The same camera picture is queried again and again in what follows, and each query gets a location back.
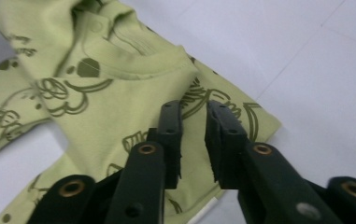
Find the green garment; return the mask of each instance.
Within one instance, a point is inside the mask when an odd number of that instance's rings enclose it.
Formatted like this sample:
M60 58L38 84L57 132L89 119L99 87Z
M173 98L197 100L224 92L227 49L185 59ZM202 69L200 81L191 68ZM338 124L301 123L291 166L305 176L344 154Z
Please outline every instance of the green garment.
M181 100L184 134L178 189L165 193L165 223L187 223L222 190L204 143L208 100L228 105L249 138L279 122L214 71L153 33L118 1L0 0L0 32L17 57L0 63L0 149L52 120L65 154L15 198L0 223L24 223L67 175L96 181L122 168L130 148L157 127L161 105Z

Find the white surface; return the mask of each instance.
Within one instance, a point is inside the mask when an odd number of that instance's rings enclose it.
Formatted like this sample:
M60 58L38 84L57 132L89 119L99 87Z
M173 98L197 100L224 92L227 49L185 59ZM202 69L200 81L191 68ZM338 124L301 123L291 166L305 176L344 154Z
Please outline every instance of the white surface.
M356 0L122 2L276 115L269 143L303 177L356 177ZM10 55L0 37L0 61ZM0 212L65 146L47 124L0 153ZM242 222L234 191L199 221Z

